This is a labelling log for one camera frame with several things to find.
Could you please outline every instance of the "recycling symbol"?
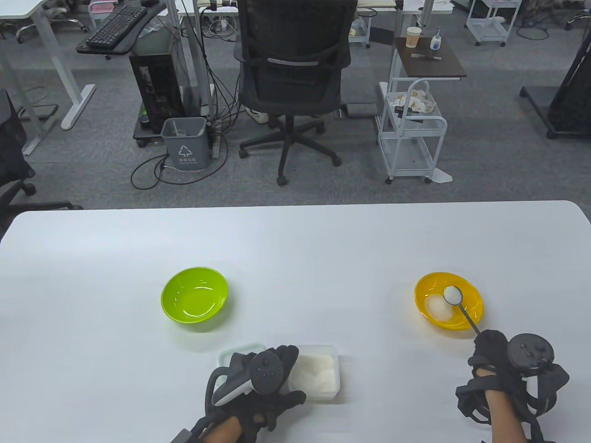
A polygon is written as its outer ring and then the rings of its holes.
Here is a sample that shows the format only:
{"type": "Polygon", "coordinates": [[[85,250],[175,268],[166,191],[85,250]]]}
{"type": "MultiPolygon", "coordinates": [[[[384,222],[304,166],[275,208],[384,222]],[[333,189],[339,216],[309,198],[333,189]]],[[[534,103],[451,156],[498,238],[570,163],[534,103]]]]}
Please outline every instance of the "recycling symbol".
{"type": "Polygon", "coordinates": [[[193,155],[191,150],[185,145],[181,146],[181,149],[179,150],[178,154],[185,158],[187,158],[189,155],[193,155]]]}

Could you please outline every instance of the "hand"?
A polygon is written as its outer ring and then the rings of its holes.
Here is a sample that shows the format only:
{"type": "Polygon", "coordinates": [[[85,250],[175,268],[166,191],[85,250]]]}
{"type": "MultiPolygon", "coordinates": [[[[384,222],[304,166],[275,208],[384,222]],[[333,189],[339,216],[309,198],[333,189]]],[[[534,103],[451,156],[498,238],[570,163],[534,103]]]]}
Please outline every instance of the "hand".
{"type": "MultiPolygon", "coordinates": [[[[300,351],[296,346],[279,346],[277,349],[271,348],[268,351],[275,353],[283,364],[283,380],[280,384],[283,386],[300,351]]],[[[248,364],[255,356],[255,353],[248,354],[244,364],[248,364]]],[[[287,409],[303,404],[304,401],[306,401],[306,394],[302,391],[293,391],[286,395],[279,394],[278,390],[269,395],[260,395],[252,391],[247,395],[239,395],[218,409],[225,416],[238,418],[242,427],[243,443],[254,443],[258,431],[264,427],[273,431],[277,425],[277,417],[287,409]]]]}
{"type": "Polygon", "coordinates": [[[483,377],[496,375],[500,387],[506,392],[520,388],[519,371],[509,361],[505,334],[495,330],[485,330],[474,340],[474,355],[468,363],[474,367],[474,375],[483,377]]]}

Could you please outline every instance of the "paper cup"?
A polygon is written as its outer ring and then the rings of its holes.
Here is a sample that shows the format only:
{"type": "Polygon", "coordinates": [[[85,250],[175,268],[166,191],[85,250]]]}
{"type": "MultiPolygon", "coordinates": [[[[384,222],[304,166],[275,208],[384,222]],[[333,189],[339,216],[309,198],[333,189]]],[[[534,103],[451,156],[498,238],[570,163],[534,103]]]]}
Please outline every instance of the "paper cup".
{"type": "Polygon", "coordinates": [[[416,48],[421,36],[421,28],[410,26],[407,28],[407,48],[416,48]]]}

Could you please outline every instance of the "yellow bowl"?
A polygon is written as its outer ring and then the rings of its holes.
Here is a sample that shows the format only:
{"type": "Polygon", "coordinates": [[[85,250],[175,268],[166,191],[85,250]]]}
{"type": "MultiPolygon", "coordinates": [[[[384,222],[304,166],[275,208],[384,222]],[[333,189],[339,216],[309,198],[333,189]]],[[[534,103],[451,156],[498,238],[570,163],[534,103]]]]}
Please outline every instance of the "yellow bowl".
{"type": "Polygon", "coordinates": [[[464,280],[459,275],[450,274],[448,272],[433,272],[427,274],[418,281],[417,286],[414,288],[414,301],[417,304],[418,310],[421,311],[421,314],[423,314],[425,318],[435,326],[439,326],[440,328],[452,331],[463,331],[471,328],[470,323],[457,306],[453,307],[453,317],[449,321],[435,320],[427,312],[427,307],[425,306],[425,300],[427,297],[429,295],[443,296],[443,290],[448,286],[455,286],[460,289],[464,296],[462,302],[464,309],[474,323],[478,324],[484,316],[484,303],[482,302],[480,293],[478,293],[478,290],[472,286],[469,281],[464,280]]]}

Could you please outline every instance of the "green bowl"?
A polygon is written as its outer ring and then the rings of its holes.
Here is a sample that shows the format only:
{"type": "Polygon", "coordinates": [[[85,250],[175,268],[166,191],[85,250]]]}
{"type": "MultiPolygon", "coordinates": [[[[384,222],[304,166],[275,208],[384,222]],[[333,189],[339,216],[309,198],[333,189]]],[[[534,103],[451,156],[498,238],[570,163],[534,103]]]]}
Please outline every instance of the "green bowl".
{"type": "Polygon", "coordinates": [[[193,324],[216,315],[227,298],[228,283],[222,274],[210,268],[189,268],[166,283],[160,302],[171,320],[193,324]]]}

